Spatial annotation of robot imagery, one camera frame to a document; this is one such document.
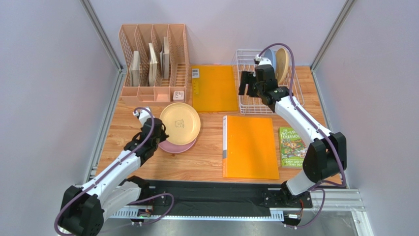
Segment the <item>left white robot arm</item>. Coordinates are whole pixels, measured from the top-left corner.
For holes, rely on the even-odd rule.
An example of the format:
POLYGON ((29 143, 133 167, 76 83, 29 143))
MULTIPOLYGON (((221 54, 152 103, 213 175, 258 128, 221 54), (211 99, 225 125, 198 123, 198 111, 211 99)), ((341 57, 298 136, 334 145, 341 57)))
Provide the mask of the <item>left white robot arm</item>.
POLYGON ((128 142, 120 155, 98 176, 81 187, 68 187, 63 195, 54 229, 60 236, 96 236, 104 222, 120 208, 140 203, 147 184, 128 177, 150 159, 160 142, 166 140, 162 120, 149 118, 141 131, 128 142))

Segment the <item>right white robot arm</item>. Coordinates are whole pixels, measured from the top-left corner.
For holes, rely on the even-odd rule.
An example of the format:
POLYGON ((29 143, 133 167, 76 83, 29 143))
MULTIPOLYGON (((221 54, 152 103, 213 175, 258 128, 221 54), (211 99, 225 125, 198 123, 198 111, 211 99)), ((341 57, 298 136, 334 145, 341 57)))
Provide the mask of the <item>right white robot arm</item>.
POLYGON ((260 98, 273 112, 285 119, 307 146, 302 170, 283 182, 279 200, 285 206, 299 203, 308 192, 327 179, 343 174, 347 167, 346 137, 319 124, 297 101, 288 87, 280 87, 272 72, 242 71, 239 95, 260 98))

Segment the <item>blue grey plate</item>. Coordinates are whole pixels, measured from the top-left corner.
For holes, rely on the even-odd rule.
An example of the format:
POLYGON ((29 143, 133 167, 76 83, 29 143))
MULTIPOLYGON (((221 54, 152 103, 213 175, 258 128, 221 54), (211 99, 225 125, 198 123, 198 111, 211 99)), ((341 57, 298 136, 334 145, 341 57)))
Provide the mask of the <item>blue grey plate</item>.
POLYGON ((265 58, 265 59, 269 59, 269 60, 270 60, 271 65, 273 66, 274 71, 276 72, 276 63, 277 63, 277 61, 276 61, 276 54, 275 54, 275 51, 274 51, 274 50, 272 50, 272 49, 267 49, 267 50, 264 52, 264 54, 263 54, 263 58, 265 58))

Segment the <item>yellow beige plate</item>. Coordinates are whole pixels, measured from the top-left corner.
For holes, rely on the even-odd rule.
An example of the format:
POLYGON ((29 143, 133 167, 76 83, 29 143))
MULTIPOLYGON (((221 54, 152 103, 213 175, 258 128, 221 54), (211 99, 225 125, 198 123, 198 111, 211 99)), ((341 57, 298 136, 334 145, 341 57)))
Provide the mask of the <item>yellow beige plate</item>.
POLYGON ((186 103, 173 103, 163 109, 159 117, 166 126, 168 142, 186 145, 194 141, 201 129, 198 113, 186 103))

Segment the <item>pink plate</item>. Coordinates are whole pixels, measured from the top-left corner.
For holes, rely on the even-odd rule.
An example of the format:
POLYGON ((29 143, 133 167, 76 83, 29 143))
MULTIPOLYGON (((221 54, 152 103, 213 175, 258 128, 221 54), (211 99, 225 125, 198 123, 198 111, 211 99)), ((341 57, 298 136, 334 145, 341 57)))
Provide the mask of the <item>pink plate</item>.
POLYGON ((175 145, 170 143, 169 141, 164 141, 159 144, 159 148, 168 153, 178 154, 191 149, 195 142, 196 139, 185 145, 175 145))

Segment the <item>tan wooden plate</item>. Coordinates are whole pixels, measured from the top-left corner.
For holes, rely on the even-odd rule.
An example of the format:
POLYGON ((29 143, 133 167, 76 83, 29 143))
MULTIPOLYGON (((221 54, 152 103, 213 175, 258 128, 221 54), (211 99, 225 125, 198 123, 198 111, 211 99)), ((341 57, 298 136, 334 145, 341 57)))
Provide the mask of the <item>tan wooden plate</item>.
POLYGON ((283 84, 288 74, 290 56, 288 51, 284 48, 278 49, 275 54, 276 58, 276 72, 275 77, 279 85, 283 84))

